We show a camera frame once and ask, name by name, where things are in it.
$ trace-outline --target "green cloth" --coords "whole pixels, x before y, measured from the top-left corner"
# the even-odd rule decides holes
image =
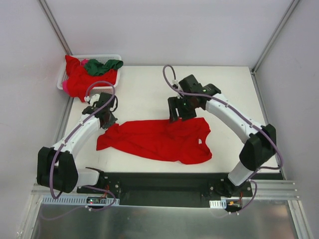
[[[120,60],[108,60],[107,63],[103,64],[96,59],[89,60],[84,68],[90,76],[102,76],[109,70],[118,70],[123,66],[123,61]]]

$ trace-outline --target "white table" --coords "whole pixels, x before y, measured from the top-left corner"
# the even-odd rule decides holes
[[[174,67],[178,80],[193,74],[203,86],[213,83],[228,98],[230,103],[255,121],[265,124],[248,67]],[[167,68],[167,76],[172,73]],[[162,76],[162,66],[125,66],[121,69],[119,84],[116,88],[119,99],[114,115],[118,123],[133,120],[168,119],[168,97],[176,96]],[[81,112],[87,107],[78,98],[74,99],[66,132],[78,122]],[[174,173],[219,173],[230,172],[239,161],[243,144],[236,134],[214,115],[197,109],[197,116],[204,117],[211,133],[206,143],[213,157],[211,160],[195,165],[180,162],[156,161],[107,148],[96,151],[97,137],[104,133],[100,129],[79,152],[75,159],[77,167],[95,167],[105,172],[174,172]],[[272,157],[265,166],[276,167]],[[277,173],[278,170],[261,172]]]

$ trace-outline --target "white wall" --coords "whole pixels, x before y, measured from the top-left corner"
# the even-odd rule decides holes
[[[37,153],[52,145],[66,97],[56,88],[64,52],[35,0],[1,1],[0,238],[16,238],[36,177]]]
[[[257,72],[270,123],[319,235],[319,1],[303,0]]]
[[[73,54],[253,67],[291,0],[47,0]]]

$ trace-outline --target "white plastic basket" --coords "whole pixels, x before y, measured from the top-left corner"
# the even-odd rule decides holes
[[[121,60],[121,56],[120,55],[116,55],[116,54],[108,54],[108,55],[76,55],[76,56],[72,56],[75,57],[77,59],[79,59],[80,61],[84,60],[84,59],[96,59],[99,62],[105,64],[108,60]],[[58,77],[58,82],[57,82],[57,87],[60,90],[63,90],[62,88],[62,82],[66,81],[69,77],[66,74],[66,61],[64,60],[61,69],[60,69],[60,74]],[[115,80],[115,84],[114,87],[116,87],[119,83],[119,78],[120,78],[120,73],[121,73],[121,69],[118,70],[117,75],[116,75],[116,80]],[[93,89],[91,90],[91,95],[93,94],[98,94],[101,92],[105,92],[105,93],[113,93],[113,89],[110,86],[105,86],[105,87],[93,87]]]

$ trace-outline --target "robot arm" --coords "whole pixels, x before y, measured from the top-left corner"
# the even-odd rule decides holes
[[[222,120],[230,127],[241,139],[244,147],[239,155],[240,161],[228,176],[214,190],[221,196],[231,197],[235,194],[243,183],[251,177],[252,174],[276,152],[270,145],[269,141],[256,130],[252,125],[261,128],[270,139],[276,144],[276,130],[272,125],[262,126],[260,123],[249,119],[248,124],[239,115],[245,117],[239,110],[235,109],[232,104],[225,98],[221,91],[213,84],[202,87],[193,75],[190,75],[179,83],[179,88],[186,93],[205,94],[214,96],[210,100],[204,96],[187,96],[179,95],[168,99],[170,121],[176,121],[178,118],[187,120],[196,117],[196,108],[203,108]]]
[[[105,104],[112,95],[101,93],[94,95],[90,99],[90,105],[84,109],[82,116],[76,126],[71,130],[75,131],[71,136],[66,134],[60,141],[51,148],[43,147],[38,153],[37,182],[39,185],[49,187],[50,166],[55,153],[61,145],[53,171],[53,188],[62,192],[70,193],[75,187],[84,185],[96,185],[103,180],[103,172],[94,168],[79,168],[75,166],[74,159],[86,141],[100,128],[107,129],[115,123],[110,108],[113,107],[112,100],[107,107],[103,108],[94,117],[85,120],[96,109]]]

